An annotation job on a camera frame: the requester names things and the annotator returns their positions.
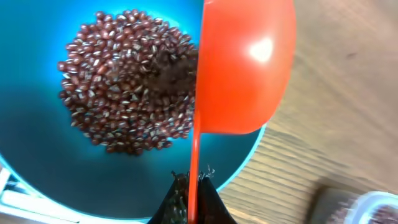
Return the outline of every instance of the blue bowl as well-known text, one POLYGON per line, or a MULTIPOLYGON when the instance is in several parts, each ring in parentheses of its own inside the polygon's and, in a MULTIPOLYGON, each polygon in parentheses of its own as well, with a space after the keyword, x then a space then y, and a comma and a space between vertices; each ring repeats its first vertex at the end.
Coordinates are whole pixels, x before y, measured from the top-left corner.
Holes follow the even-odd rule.
MULTIPOLYGON (((158 209, 173 178, 187 172, 190 139, 140 157, 106 154, 70 127, 68 110, 57 98, 62 74, 57 62, 79 26, 94 12, 138 8, 200 38, 203 1, 2 1, 0 20, 1 162, 27 185, 75 211, 101 218, 142 220, 158 209)), ((264 128, 240 136, 205 134, 200 170, 209 164, 219 190, 243 168, 264 128)))

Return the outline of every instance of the bowl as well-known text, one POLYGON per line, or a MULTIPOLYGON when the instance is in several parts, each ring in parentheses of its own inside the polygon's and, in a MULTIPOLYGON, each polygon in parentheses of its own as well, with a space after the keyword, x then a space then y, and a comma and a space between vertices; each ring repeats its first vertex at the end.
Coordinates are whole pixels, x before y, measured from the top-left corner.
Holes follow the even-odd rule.
MULTIPOLYGON (((0 161, 44 197, 82 214, 113 220, 145 220, 158 209, 173 178, 187 172, 192 134, 142 156, 106 154, 77 128, 57 98, 62 74, 57 62, 80 24, 94 12, 145 10, 200 38, 203 1, 3 1, 0 18, 0 161)), ((253 154, 264 128, 251 134, 203 135, 200 170, 215 170, 220 190, 253 154)))

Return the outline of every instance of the bowl rim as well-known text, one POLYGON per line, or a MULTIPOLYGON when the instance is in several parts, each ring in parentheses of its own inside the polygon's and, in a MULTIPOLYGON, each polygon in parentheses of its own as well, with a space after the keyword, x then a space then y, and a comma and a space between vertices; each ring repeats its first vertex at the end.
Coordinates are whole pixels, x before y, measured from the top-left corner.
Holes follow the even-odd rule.
MULTIPOLYGON (((254 152, 256 151, 262 137, 264 136, 265 130, 267 128, 267 123, 263 125, 259 130, 259 133, 257 135, 257 139, 254 141, 254 144, 247 154, 246 158, 243 160, 242 164, 235 170, 235 172, 224 182, 222 183, 216 190, 219 192, 223 188, 225 188, 246 166, 246 164, 250 161, 252 158, 254 152)), ((16 179, 19 180, 20 183, 22 183, 25 187, 27 187, 32 193, 37 194, 39 197, 44 198, 48 200, 49 202, 52 202, 60 207, 62 207, 65 210, 68 210, 70 212, 75 212, 77 215, 81 216, 80 223, 91 223, 95 222, 97 224, 112 224, 112 223, 130 223, 130 224, 139 224, 139 223, 146 223, 149 221, 151 217, 145 217, 145 218, 134 218, 134 219, 112 219, 112 218, 105 218, 105 217, 99 217, 99 216, 94 216, 90 215, 78 210, 74 210, 73 208, 70 208, 62 203, 56 202, 52 200, 51 198, 45 196, 41 191, 35 189, 33 186, 28 184, 27 181, 25 181, 24 178, 22 178, 14 169, 6 162, 6 160, 3 158, 3 156, 0 154, 0 164, 2 165, 3 168, 5 168, 7 171, 9 171, 16 179)))

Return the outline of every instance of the wooden table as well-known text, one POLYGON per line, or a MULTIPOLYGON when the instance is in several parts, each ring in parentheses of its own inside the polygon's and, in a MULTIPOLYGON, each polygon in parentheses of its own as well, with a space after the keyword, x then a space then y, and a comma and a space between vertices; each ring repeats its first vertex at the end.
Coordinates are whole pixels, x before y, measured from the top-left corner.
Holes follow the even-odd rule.
POLYGON ((289 87, 254 157, 221 192, 239 223, 302 223, 329 182, 398 193, 398 1, 295 7, 289 87))

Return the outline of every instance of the red spoon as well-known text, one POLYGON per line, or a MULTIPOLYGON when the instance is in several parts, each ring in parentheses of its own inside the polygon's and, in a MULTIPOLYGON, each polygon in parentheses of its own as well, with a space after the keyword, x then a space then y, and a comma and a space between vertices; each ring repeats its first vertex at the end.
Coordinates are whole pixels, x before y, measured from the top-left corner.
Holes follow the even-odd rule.
POLYGON ((200 135, 246 134, 271 118, 289 80, 295 28, 292 0, 205 0, 188 223, 197 222, 200 135))

